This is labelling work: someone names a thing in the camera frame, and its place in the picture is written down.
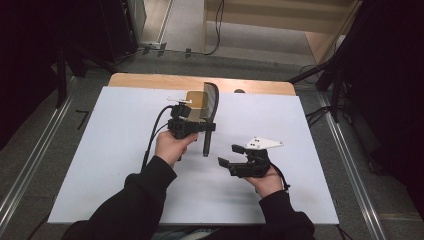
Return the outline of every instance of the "black jacket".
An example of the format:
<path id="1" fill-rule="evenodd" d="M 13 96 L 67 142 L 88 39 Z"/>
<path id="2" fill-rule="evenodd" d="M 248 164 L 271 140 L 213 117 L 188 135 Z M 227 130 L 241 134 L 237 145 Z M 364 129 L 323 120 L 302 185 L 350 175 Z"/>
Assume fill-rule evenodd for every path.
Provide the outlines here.
<path id="1" fill-rule="evenodd" d="M 162 216 L 166 189 L 176 177 L 165 161 L 154 156 L 141 173 L 129 175 L 125 187 L 88 221 L 72 224 L 62 239 L 150 239 Z M 306 214 L 293 210 L 286 192 L 275 192 L 259 204 L 264 227 L 224 227 L 205 239 L 314 239 L 314 225 Z"/>

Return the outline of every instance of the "white board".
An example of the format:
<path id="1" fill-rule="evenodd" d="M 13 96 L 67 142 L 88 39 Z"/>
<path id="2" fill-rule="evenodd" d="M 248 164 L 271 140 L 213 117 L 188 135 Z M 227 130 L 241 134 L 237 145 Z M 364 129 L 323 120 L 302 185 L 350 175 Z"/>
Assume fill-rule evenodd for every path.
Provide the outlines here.
<path id="1" fill-rule="evenodd" d="M 144 151 L 166 99 L 185 91 L 104 87 L 50 214 L 49 223 L 88 219 L 109 197 L 123 188 L 130 173 L 140 171 Z M 264 223 L 260 197 L 244 179 L 231 177 L 218 164 L 246 162 L 231 151 L 254 136 L 282 141 L 268 149 L 291 185 L 293 208 L 315 224 L 337 224 L 305 116 L 296 96 L 220 93 L 209 157 L 203 157 L 203 137 L 191 144 L 174 168 L 177 179 L 167 191 L 162 224 Z M 165 112 L 159 125 L 170 118 Z M 150 156 L 154 154 L 153 143 Z"/>

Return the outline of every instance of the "hand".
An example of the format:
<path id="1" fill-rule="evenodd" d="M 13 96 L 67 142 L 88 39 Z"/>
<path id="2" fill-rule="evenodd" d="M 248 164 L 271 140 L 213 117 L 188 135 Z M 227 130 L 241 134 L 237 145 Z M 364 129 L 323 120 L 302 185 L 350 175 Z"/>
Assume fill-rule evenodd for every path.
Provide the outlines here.
<path id="1" fill-rule="evenodd" d="M 249 177 L 244 179 L 255 187 L 256 192 L 259 196 L 261 196 L 261 198 L 264 198 L 271 193 L 284 190 L 282 180 L 272 166 L 262 178 Z"/>
<path id="2" fill-rule="evenodd" d="M 187 151 L 187 146 L 196 141 L 197 137 L 198 134 L 193 133 L 184 139 L 176 139 L 170 131 L 161 132 L 156 138 L 155 155 L 174 167 L 174 163 Z"/>

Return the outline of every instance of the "white plastic piece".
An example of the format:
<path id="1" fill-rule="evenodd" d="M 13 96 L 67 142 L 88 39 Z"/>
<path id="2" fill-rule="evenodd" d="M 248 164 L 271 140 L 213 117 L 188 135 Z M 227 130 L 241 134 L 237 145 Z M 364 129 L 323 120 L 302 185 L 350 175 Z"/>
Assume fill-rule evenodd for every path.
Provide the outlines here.
<path id="1" fill-rule="evenodd" d="M 172 99 L 171 97 L 168 97 L 167 99 L 168 101 L 174 101 L 174 102 L 179 102 L 179 103 L 186 103 L 186 104 L 191 104 L 193 103 L 193 101 L 187 101 L 187 100 L 183 100 L 183 99 Z"/>
<path id="2" fill-rule="evenodd" d="M 250 142 L 248 142 L 245 145 L 246 149 L 256 149 L 256 150 L 262 150 L 267 148 L 273 148 L 273 147 L 281 147 L 283 146 L 283 142 L 277 142 L 265 138 L 260 137 L 254 137 Z"/>

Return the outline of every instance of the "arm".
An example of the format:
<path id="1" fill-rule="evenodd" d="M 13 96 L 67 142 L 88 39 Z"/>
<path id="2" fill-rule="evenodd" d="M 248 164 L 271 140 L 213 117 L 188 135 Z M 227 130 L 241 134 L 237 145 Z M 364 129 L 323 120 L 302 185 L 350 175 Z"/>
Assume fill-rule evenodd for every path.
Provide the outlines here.
<path id="1" fill-rule="evenodd" d="M 176 140 L 159 134 L 155 156 L 124 188 L 105 201 L 88 221 L 73 224 L 62 239 L 150 239 L 162 216 L 166 189 L 176 178 L 172 166 L 197 134 Z"/>
<path id="2" fill-rule="evenodd" d="M 245 178 L 252 184 L 262 200 L 259 205 L 266 225 L 261 231 L 263 239 L 315 239 L 314 225 L 303 212 L 295 212 L 288 193 L 283 189 L 281 179 L 274 168 L 263 178 Z"/>

